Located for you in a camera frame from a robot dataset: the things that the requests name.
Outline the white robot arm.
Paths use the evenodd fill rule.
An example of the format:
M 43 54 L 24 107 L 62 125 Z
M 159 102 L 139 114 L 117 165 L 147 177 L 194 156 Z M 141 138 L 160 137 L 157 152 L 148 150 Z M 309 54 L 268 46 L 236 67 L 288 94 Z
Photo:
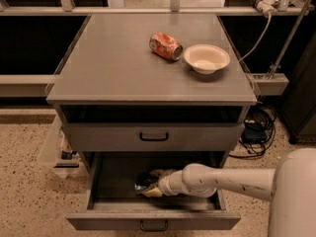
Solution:
M 273 169 L 216 169 L 189 164 L 182 170 L 155 170 L 147 197 L 179 194 L 209 198 L 226 190 L 270 203 L 268 237 L 316 237 L 316 149 L 284 156 Z

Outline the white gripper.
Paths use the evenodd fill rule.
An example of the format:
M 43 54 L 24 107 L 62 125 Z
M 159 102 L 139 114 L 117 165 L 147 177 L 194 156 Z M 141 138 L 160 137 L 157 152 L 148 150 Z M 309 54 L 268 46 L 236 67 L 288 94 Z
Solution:
M 181 171 L 156 169 L 150 172 L 150 176 L 158 179 L 158 187 L 145 191 L 143 194 L 147 198 L 160 198 L 162 195 L 170 197 L 183 192 Z

